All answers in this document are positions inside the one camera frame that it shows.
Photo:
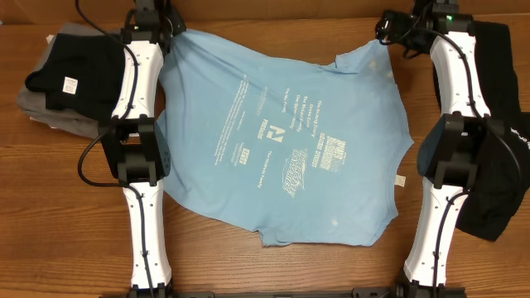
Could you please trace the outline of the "light blue printed t-shirt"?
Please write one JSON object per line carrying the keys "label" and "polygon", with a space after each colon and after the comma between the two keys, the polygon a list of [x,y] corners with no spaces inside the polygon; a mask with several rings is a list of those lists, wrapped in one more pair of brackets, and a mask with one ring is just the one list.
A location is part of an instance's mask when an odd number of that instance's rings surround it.
{"label": "light blue printed t-shirt", "polygon": [[370,246],[397,216],[412,138],[377,41],[318,65],[189,30],[160,81],[164,189],[181,206],[257,232],[265,246]]}

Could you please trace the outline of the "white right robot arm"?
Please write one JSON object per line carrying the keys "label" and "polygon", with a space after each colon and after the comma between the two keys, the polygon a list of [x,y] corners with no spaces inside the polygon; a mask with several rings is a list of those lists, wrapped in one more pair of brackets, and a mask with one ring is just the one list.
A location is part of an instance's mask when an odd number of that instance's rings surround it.
{"label": "white right robot arm", "polygon": [[474,20],[455,4],[424,2],[411,13],[385,11],[375,32],[385,46],[431,57],[441,103],[441,117],[417,155],[422,209],[412,250],[396,284],[381,295],[463,297],[465,289],[446,285],[446,261],[463,204],[504,132],[482,97]]}

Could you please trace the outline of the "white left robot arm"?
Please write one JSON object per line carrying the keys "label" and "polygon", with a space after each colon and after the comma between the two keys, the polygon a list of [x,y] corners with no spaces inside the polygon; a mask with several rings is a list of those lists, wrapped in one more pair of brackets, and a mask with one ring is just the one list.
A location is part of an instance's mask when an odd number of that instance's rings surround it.
{"label": "white left robot arm", "polygon": [[171,153],[155,113],[157,81],[173,36],[185,30],[168,1],[137,1],[128,12],[121,43],[124,71],[111,123],[101,143],[128,203],[133,270],[129,297],[171,297],[171,267],[163,227],[163,180]]}

